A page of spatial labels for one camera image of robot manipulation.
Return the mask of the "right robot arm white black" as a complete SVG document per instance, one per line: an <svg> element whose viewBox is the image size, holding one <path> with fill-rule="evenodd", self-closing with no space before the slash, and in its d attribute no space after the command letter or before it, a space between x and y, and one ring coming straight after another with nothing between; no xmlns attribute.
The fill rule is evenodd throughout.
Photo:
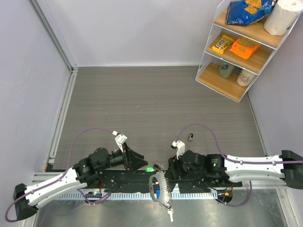
<svg viewBox="0 0 303 227"><path fill-rule="evenodd" d="M169 159L165 177L176 182L193 179L220 187L244 181L285 182L289 188L303 188L303 158L290 151L267 157L201 155L187 150Z"/></svg>

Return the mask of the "silver metal key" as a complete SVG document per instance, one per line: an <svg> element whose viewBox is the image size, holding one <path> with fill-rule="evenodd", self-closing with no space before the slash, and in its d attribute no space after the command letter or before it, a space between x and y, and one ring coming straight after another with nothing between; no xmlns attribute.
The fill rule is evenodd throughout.
<svg viewBox="0 0 303 227"><path fill-rule="evenodd" d="M173 222L174 221L174 219L173 219L173 208L169 208L169 209L167 209L167 213L168 213L168 215L169 215L169 218L170 218L170 222Z"/></svg>

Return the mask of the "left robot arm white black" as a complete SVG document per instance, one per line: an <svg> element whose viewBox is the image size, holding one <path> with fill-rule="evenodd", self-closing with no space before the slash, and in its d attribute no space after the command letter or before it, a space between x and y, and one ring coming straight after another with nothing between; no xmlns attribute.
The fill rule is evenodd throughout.
<svg viewBox="0 0 303 227"><path fill-rule="evenodd" d="M132 172L148 165L148 162L143 155L124 143L122 149L111 153L105 148L97 148L87 158L49 180L32 186L18 184L13 194L17 220L35 215L45 204L68 191L98 187L101 184L101 173L120 165L124 165L127 171Z"/></svg>

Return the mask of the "green plastic key tag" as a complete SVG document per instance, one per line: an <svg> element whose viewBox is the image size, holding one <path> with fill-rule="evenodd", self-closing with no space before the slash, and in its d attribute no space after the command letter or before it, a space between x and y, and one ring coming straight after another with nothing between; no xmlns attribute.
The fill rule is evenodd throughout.
<svg viewBox="0 0 303 227"><path fill-rule="evenodd" d="M146 167L146 168L145 168L145 171L146 171L147 173L151 173L151 172L154 172L155 169L154 169L154 167L149 166L149 167Z"/></svg>

